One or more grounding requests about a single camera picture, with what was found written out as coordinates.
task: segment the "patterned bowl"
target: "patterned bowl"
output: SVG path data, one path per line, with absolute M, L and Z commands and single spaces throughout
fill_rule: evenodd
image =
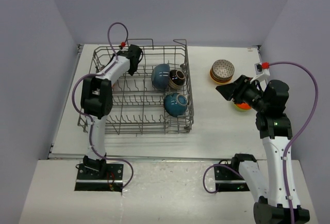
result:
M 170 71 L 169 86 L 175 90 L 179 90 L 185 84 L 186 76 L 181 70 L 173 69 Z
M 230 61 L 217 60 L 212 65 L 210 75 L 216 83 L 222 84 L 229 82 L 233 78 L 234 72 L 235 67 Z

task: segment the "table surface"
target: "table surface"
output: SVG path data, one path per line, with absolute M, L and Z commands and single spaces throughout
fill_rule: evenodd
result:
M 113 192 L 74 191 L 76 160 L 38 161 L 20 224 L 254 224 L 250 192 L 206 193 L 202 176 L 212 162 L 138 162 L 123 195 Z M 267 162 L 258 161 L 267 175 Z M 294 181 L 301 205 L 315 211 L 299 161 L 293 161 Z M 124 166 L 124 181 L 130 170 Z M 206 177 L 215 188 L 214 173 Z
M 93 51 L 98 46 L 100 45 L 84 46 L 74 82 L 89 72 Z M 254 76 L 254 64 L 260 62 L 258 50 L 189 46 L 188 55 L 194 101 L 192 131 L 188 134 L 106 135 L 105 146 L 108 156 L 231 158 L 235 153 L 250 153 L 257 159 L 266 159 L 255 126 L 255 111 L 237 111 L 232 102 L 225 101 L 215 90 L 217 84 L 209 75 L 214 61 L 227 59 L 235 66 L 233 80 L 241 74 Z M 78 102 L 81 85 L 76 91 Z M 77 126 L 77 120 L 78 113 L 69 99 L 50 157 L 81 158 L 86 153 L 88 136 Z

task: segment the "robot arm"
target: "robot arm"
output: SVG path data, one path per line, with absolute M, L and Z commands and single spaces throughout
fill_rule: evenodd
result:
M 99 73 L 84 78 L 80 104 L 84 113 L 92 117 L 92 120 L 87 119 L 88 134 L 93 148 L 101 156 L 106 156 L 104 136 L 107 116 L 112 109 L 112 86 L 124 73 L 133 75 L 136 72 L 141 54 L 142 49 L 130 45 L 128 50 L 118 51 L 118 56 L 113 56 Z M 104 161 L 89 146 L 83 163 L 86 168 L 101 171 Z
M 235 82 L 218 86 L 217 91 L 228 101 L 247 103 L 257 111 L 256 125 L 265 148 L 268 162 L 269 184 L 261 174 L 254 156 L 236 154 L 230 167 L 244 178 L 254 200 L 254 216 L 256 223 L 290 223 L 290 204 L 294 210 L 295 221 L 309 221 L 309 211 L 300 207 L 300 201 L 295 190 L 291 148 L 284 156 L 284 151 L 292 138 L 291 123 L 283 113 L 289 98 L 287 84 L 272 80 L 265 91 L 260 88 L 259 79 L 269 76 L 268 68 L 256 67 L 260 73 L 249 78 L 240 76 Z M 286 182 L 290 196 L 286 192 Z

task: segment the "white wall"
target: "white wall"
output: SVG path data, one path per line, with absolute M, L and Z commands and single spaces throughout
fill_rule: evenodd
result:
M 126 24 L 131 38 L 190 45 L 261 44 L 287 0 L 55 0 L 79 43 L 107 43 L 110 23 Z M 120 41 L 122 30 L 113 37 Z
M 0 9 L 0 223 L 16 224 L 47 158 L 76 44 L 53 0 L 0 0 Z
M 294 145 L 293 155 L 301 162 L 320 223 L 330 223 L 329 23 L 329 0 L 288 0 L 261 47 L 263 61 L 301 63 L 318 81 L 319 105 L 310 125 Z M 290 87 L 287 113 L 297 131 L 311 110 L 314 86 L 306 73 L 293 66 L 274 66 L 271 73 Z

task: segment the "dish rack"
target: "dish rack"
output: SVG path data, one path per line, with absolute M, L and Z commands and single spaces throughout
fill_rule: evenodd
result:
M 194 123 L 194 108 L 191 90 L 191 77 L 187 41 L 173 40 L 174 45 L 154 45 L 153 39 L 139 40 L 151 45 L 139 45 L 144 56 L 137 72 L 131 76 L 123 74 L 112 88 L 113 107 L 107 118 L 106 134 L 156 134 L 189 133 Z M 89 73 L 100 71 L 110 60 L 113 52 L 109 46 L 95 49 Z M 168 63 L 171 70 L 181 69 L 186 75 L 185 84 L 180 90 L 157 90 L 151 82 L 153 68 L 161 63 Z M 184 95 L 188 101 L 186 113 L 177 118 L 170 116 L 163 107 L 164 97 L 170 92 Z M 78 126 L 87 132 L 87 121 L 78 117 Z

